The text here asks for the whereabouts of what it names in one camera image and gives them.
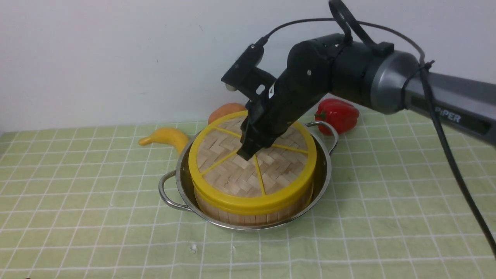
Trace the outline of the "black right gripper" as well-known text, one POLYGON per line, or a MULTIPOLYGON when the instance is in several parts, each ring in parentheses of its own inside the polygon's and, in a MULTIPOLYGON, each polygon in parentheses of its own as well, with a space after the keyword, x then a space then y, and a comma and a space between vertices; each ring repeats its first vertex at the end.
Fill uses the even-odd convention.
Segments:
POLYGON ((269 93, 248 109, 237 155, 250 160, 314 106, 329 89, 329 66, 287 66, 269 93))

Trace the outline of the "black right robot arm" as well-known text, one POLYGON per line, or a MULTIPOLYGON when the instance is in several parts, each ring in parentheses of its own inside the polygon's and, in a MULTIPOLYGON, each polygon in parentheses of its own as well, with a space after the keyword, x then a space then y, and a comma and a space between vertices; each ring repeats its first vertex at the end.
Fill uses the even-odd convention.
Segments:
MULTIPOLYGON (((429 116, 420 64, 411 53, 374 53, 364 43, 330 34, 294 45, 286 69, 275 78, 259 69, 264 48, 248 46, 221 81, 248 97, 238 155, 250 160, 269 148, 303 114, 331 93, 385 115, 408 109, 429 116)), ((495 145, 494 84, 427 73, 441 122, 495 145)))

